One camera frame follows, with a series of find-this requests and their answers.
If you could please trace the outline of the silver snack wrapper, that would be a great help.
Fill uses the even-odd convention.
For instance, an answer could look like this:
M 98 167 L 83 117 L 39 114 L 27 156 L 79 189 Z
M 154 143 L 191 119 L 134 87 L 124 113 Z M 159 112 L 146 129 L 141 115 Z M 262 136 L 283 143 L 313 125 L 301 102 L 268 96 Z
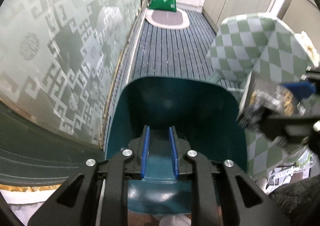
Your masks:
M 260 121 L 266 110 L 285 116 L 303 115 L 305 109 L 299 106 L 301 100 L 296 99 L 281 83 L 267 81 L 251 72 L 240 101 L 237 122 L 250 132 L 263 134 Z

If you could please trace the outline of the green checkered tablecloth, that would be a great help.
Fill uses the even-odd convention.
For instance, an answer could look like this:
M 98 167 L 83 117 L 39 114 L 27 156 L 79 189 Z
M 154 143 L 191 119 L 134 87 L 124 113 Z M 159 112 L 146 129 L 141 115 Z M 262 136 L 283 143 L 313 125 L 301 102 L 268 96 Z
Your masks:
M 271 13 L 242 14 L 225 18 L 207 53 L 213 74 L 209 81 L 231 82 L 244 88 L 252 72 L 276 83 L 299 81 L 312 54 L 291 28 Z M 253 180 L 269 178 L 279 166 L 293 165 L 307 150 L 284 140 L 272 142 L 263 134 L 245 131 L 247 173 Z

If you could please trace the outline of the dark teal trash bin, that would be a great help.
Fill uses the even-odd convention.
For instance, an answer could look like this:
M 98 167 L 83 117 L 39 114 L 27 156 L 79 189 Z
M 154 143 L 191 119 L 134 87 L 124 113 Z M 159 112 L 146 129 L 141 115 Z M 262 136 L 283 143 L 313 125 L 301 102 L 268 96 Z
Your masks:
M 191 211 L 191 180 L 176 173 L 171 161 L 172 132 L 209 160 L 230 159 L 246 171 L 246 137 L 236 121 L 238 112 L 235 97 L 215 84 L 170 77 L 143 77 L 128 84 L 116 106 L 106 149 L 111 158 L 145 127 L 150 129 L 145 176 L 129 180 L 128 209 L 151 215 Z

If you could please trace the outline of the oval grey pink rug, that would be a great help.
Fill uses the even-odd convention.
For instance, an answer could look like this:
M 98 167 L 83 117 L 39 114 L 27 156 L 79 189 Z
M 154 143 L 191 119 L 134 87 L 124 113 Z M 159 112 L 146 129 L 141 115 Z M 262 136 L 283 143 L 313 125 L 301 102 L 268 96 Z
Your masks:
M 182 30 L 190 26 L 190 20 L 184 10 L 176 12 L 148 9 L 145 19 L 149 24 L 168 30 Z

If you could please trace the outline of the blue striped floor mat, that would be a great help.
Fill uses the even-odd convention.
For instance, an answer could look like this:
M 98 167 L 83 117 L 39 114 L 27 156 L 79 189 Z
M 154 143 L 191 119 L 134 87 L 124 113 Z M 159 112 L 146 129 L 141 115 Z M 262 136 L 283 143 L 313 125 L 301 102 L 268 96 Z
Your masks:
M 233 84 L 209 81 L 214 71 L 206 53 L 215 32 L 201 13 L 187 15 L 190 26 L 183 30 L 143 24 L 129 80 L 117 93 L 108 150 L 127 146 L 144 126 L 174 126 L 194 148 L 245 141 L 237 100 L 227 91 Z

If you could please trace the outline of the patterned frosted glass door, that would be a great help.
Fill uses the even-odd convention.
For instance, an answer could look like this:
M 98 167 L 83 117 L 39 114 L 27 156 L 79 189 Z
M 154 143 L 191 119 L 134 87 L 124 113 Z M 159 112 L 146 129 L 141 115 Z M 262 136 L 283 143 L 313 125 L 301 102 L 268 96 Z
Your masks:
M 37 125 L 103 143 L 113 76 L 141 0 L 4 0 L 1 100 Z

